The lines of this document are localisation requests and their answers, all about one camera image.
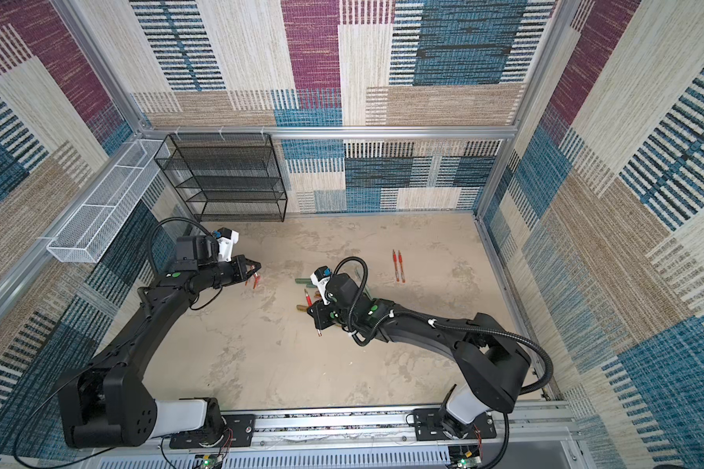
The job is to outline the red gel pen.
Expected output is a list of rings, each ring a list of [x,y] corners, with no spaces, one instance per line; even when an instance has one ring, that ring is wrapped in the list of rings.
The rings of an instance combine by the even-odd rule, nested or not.
[[[404,270],[403,256],[400,250],[397,251],[397,261],[399,265],[399,275],[402,283],[406,283],[406,275]]]
[[[318,316],[318,308],[314,305],[313,299],[311,298],[307,290],[304,291],[304,294],[308,306],[307,313],[312,317],[318,335],[322,336],[322,328]]]
[[[400,271],[399,271],[398,255],[397,255],[396,250],[394,250],[394,249],[392,250],[392,261],[393,261],[395,279],[396,279],[397,283],[399,283],[399,281],[401,281],[401,277],[400,277]]]

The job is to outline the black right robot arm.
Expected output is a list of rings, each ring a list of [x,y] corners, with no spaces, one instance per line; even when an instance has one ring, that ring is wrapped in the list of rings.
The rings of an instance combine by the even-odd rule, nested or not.
[[[453,361],[465,383],[447,393],[438,418],[442,431],[461,439],[487,412],[511,414],[531,360],[516,336],[492,317],[472,320],[428,316],[385,299],[373,299],[346,274],[320,269],[310,281],[321,298],[307,309],[316,330],[339,326],[356,343],[404,343]]]

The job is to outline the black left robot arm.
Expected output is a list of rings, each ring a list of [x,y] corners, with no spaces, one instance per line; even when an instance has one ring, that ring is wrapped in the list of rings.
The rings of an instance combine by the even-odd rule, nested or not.
[[[156,400],[143,383],[156,349],[199,294],[247,281],[259,264],[236,255],[238,233],[182,236],[172,269],[140,293],[140,307],[85,371],[59,382],[66,444],[73,449],[139,447],[157,437],[186,434],[208,446],[222,440],[226,424],[215,398]]]

